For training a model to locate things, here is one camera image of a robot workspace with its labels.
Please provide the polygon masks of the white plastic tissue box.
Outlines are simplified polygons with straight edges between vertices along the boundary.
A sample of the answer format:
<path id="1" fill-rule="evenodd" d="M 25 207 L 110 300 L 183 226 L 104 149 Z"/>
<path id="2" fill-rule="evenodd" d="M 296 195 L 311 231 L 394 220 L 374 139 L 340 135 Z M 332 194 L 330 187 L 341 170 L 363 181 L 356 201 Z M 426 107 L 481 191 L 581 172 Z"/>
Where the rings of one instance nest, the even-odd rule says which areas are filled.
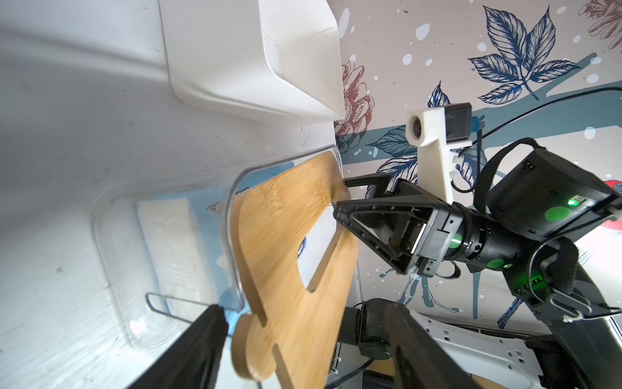
<path id="1" fill-rule="evenodd" d="M 272 124 L 345 115 L 340 33 L 325 1 L 162 1 L 173 91 Z"/>

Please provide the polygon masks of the blue tissue paper pack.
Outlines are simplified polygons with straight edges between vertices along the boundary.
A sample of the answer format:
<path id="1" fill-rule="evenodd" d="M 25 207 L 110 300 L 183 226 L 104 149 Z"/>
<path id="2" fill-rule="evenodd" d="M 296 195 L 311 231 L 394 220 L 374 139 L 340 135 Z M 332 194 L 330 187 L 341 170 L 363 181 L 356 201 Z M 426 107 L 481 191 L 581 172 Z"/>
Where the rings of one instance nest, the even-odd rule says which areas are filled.
<path id="1" fill-rule="evenodd" d="M 228 201 L 294 167 L 284 162 L 242 176 L 235 186 L 213 186 L 141 199 L 136 211 L 157 286 L 148 307 L 185 324 L 209 306 L 225 310 L 228 330 L 249 312 L 228 257 L 223 223 Z"/>

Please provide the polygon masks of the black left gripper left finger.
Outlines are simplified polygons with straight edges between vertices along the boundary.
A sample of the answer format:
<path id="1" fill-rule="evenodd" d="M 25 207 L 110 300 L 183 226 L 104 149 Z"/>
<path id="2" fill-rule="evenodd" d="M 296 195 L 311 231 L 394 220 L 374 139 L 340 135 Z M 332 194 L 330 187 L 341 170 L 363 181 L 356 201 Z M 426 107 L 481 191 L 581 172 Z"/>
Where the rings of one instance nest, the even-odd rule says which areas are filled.
<path id="1" fill-rule="evenodd" d="M 225 310 L 209 306 L 131 388 L 214 388 L 228 336 Z"/>

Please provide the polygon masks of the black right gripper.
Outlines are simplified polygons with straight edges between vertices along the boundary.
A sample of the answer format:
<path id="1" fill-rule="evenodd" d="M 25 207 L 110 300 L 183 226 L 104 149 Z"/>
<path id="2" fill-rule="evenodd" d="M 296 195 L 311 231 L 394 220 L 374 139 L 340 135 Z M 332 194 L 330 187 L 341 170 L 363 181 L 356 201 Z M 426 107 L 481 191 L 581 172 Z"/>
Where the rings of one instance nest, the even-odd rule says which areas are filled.
<path id="1" fill-rule="evenodd" d="M 335 220 L 398 274 L 414 266 L 418 275 L 434 277 L 463 223 L 463 212 L 403 179 L 390 197 L 388 173 L 343 182 L 348 188 L 366 186 L 366 199 L 339 201 Z"/>

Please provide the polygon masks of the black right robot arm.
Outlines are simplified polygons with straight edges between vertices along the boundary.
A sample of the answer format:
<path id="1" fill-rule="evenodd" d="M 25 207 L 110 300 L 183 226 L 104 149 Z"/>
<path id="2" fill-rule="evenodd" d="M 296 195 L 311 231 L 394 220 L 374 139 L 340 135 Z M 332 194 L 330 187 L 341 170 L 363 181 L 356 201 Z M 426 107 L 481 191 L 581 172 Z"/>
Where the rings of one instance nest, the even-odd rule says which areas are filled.
<path id="1" fill-rule="evenodd" d="M 385 173 L 349 178 L 367 199 L 340 201 L 335 220 L 398 274 L 434 277 L 444 261 L 470 272 L 500 272 L 510 293 L 570 355 L 585 387 L 620 387 L 620 308 L 606 303 L 579 263 L 577 241 L 621 216 L 621 197 L 594 174 L 549 152 L 531 153 L 502 180 L 505 147 L 478 174 L 472 207 L 452 203 Z"/>

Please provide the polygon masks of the bamboo tissue box lid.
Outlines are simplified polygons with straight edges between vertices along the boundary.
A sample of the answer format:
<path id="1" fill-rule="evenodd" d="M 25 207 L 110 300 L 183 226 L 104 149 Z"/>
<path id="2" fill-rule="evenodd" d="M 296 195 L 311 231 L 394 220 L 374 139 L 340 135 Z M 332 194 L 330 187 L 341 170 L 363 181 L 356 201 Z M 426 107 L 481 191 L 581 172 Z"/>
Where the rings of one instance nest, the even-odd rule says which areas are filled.
<path id="1" fill-rule="evenodd" d="M 239 376 L 283 388 L 325 385 L 359 255 L 338 226 L 309 283 L 297 253 L 330 205 L 348 199 L 330 149 L 242 191 L 230 203 L 228 239 L 250 312 L 238 319 L 231 353 Z"/>

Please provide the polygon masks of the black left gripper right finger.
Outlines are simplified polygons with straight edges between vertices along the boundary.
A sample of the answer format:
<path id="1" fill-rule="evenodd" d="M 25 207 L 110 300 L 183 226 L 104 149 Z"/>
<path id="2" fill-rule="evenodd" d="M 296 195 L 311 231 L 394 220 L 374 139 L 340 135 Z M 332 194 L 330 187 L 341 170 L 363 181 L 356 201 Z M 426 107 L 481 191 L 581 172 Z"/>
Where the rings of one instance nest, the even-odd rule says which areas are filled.
<path id="1" fill-rule="evenodd" d="M 396 387 L 479 387 L 404 305 L 374 298 L 361 305 L 357 319 L 359 350 L 376 360 L 390 358 L 395 366 Z"/>

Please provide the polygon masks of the clear plastic tissue box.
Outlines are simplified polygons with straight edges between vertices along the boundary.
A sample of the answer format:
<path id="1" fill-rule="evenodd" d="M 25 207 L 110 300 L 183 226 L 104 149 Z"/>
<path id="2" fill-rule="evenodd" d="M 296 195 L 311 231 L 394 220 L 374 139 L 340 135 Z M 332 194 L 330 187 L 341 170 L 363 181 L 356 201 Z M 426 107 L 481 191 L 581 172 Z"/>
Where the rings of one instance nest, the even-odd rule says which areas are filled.
<path id="1" fill-rule="evenodd" d="M 132 346 L 165 347 L 209 305 L 223 306 L 230 326 L 249 311 L 229 243 L 231 202 L 321 154 L 234 160 L 100 197 L 93 232 Z"/>

